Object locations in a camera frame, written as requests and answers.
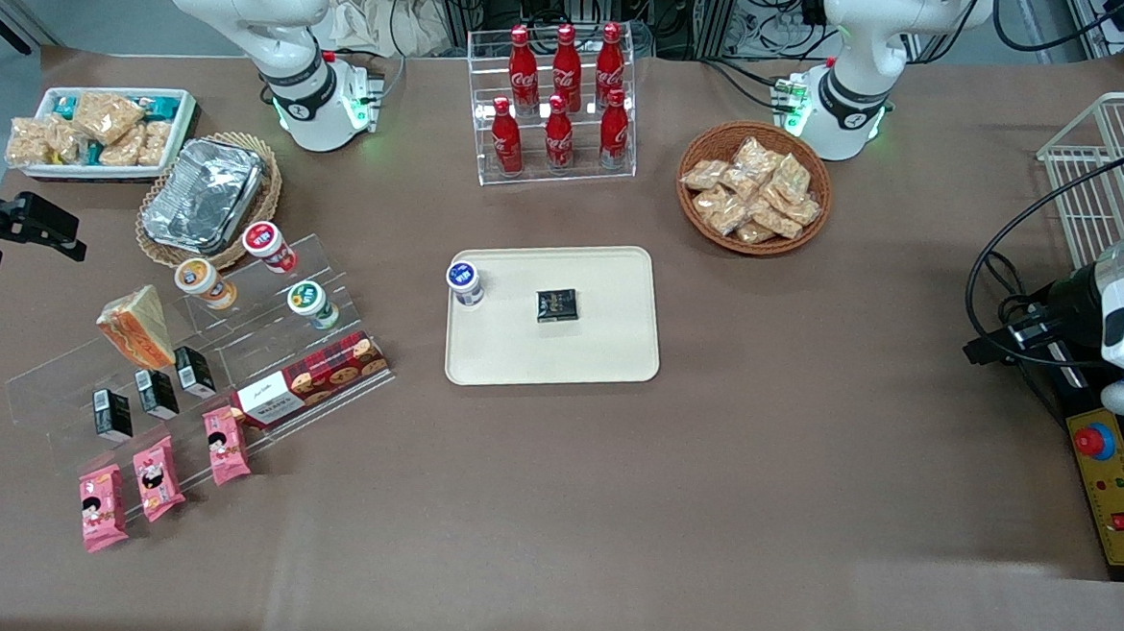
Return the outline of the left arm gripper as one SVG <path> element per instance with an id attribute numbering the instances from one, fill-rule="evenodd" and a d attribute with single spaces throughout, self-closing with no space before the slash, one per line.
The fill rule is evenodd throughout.
<path id="1" fill-rule="evenodd" d="M 1016 361 L 1102 369 L 1102 296 L 1093 265 L 1005 301 L 1004 327 L 966 342 L 972 366 Z"/>

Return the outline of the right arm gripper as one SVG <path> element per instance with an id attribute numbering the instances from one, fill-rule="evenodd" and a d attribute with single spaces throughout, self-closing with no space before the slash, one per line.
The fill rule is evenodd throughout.
<path id="1" fill-rule="evenodd" d="M 78 238 L 79 217 L 34 193 L 18 193 L 8 202 L 0 199 L 0 238 L 45 243 L 72 262 L 87 256 L 87 243 Z M 3 252 L 0 251 L 0 267 Z"/>

